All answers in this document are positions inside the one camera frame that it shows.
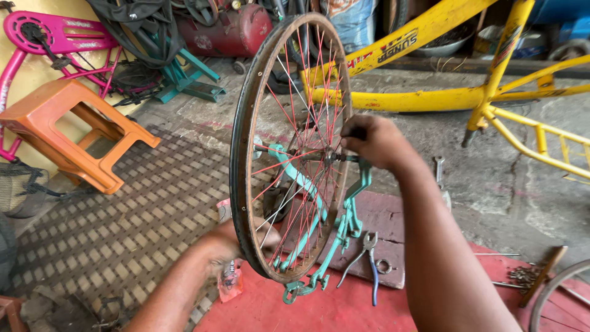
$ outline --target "red mat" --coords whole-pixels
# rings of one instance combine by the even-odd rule
[[[493,252],[471,244],[476,253]],[[528,264],[505,256],[479,256],[484,269],[494,281],[509,281],[507,271]],[[405,290],[379,287],[377,307],[371,305],[368,281],[347,277],[342,286],[336,284],[342,274],[328,270],[330,281],[326,290],[297,297],[295,303],[283,303],[284,287],[259,276],[248,263],[242,267],[244,292],[222,304],[217,300],[201,319],[195,332],[216,332],[237,329],[242,332],[301,332],[301,331],[416,331],[409,313]],[[496,287],[510,311],[523,326],[528,326],[533,301],[525,309],[518,308],[522,296],[518,290]],[[590,289],[577,288],[590,298]],[[590,314],[579,302],[554,292],[543,310],[543,332],[590,332]]]

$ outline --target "metal bowl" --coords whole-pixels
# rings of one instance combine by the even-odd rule
[[[436,58],[440,58],[440,57],[446,57],[446,56],[450,56],[451,54],[455,53],[456,51],[458,51],[461,47],[463,47],[463,45],[465,45],[465,43],[467,42],[467,40],[469,38],[471,38],[476,32],[476,28],[475,25],[471,25],[471,33],[461,39],[458,40],[454,43],[451,44],[447,44],[444,46],[436,46],[436,47],[420,47],[417,50],[410,52],[410,56],[412,57],[419,57],[419,58],[430,58],[430,57],[436,57]]]

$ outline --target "pink bicycle frame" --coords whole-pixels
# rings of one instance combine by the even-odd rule
[[[77,19],[71,17],[64,17],[58,15],[41,14],[29,11],[15,11],[9,14],[4,19],[4,32],[10,41],[17,46],[14,54],[10,58],[8,65],[4,68],[2,76],[0,76],[0,113],[6,109],[6,99],[8,97],[8,90],[12,80],[22,62],[25,60],[27,54],[36,54],[40,56],[47,56],[47,51],[41,44],[32,43],[27,40],[22,33],[23,24],[35,24],[44,30],[47,36],[47,45],[53,54],[60,54],[70,58],[71,63],[81,67],[81,65],[74,59],[71,53],[81,51],[95,51],[108,49],[107,58],[104,66],[95,70],[81,70],[74,66],[77,73],[70,73],[67,68],[61,69],[64,74],[59,79],[76,79],[78,77],[86,77],[90,81],[99,86],[99,96],[104,98],[109,91],[111,79],[122,47],[119,43],[106,31],[106,29],[99,22],[89,21],[86,19]],[[100,34],[81,34],[81,33],[66,33],[64,29],[77,29],[95,31]],[[117,55],[115,57],[114,65],[109,67],[109,58],[113,48],[118,47]],[[94,74],[110,72],[111,75],[107,82],[98,79]],[[9,150],[4,149],[4,127],[0,123],[0,157],[8,160],[16,160],[16,152],[22,140],[16,137]]]

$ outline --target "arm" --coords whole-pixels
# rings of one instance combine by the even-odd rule
[[[354,128],[364,128],[366,140],[350,137]],[[357,115],[341,135],[344,147],[399,181],[408,304],[419,331],[521,332],[463,238],[430,168],[393,122]]]
[[[261,225],[264,219],[257,218],[256,221]],[[268,223],[264,224],[257,235],[263,237],[268,228]],[[279,240],[278,232],[271,229],[264,246],[272,248]],[[133,317],[125,332],[182,331],[205,281],[217,276],[225,263],[239,256],[240,247],[234,223],[228,220],[203,235],[182,254]]]

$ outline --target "hand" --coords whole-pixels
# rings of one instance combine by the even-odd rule
[[[359,129],[366,132],[365,140],[351,136]],[[340,135],[343,147],[358,153],[371,165],[391,171],[409,151],[414,151],[394,123],[380,116],[355,115],[346,121]]]
[[[259,242],[263,241],[264,236],[267,236],[266,233],[270,229],[264,241],[263,251],[274,252],[279,241],[281,241],[278,231],[274,227],[270,227],[269,223],[264,223],[263,218],[254,217],[254,223],[256,228],[262,225],[256,232]],[[195,245],[209,247],[209,261],[213,267],[212,272],[214,274],[227,262],[236,258],[242,258],[240,244],[235,234],[234,221],[232,219],[219,224],[216,228],[203,235]]]

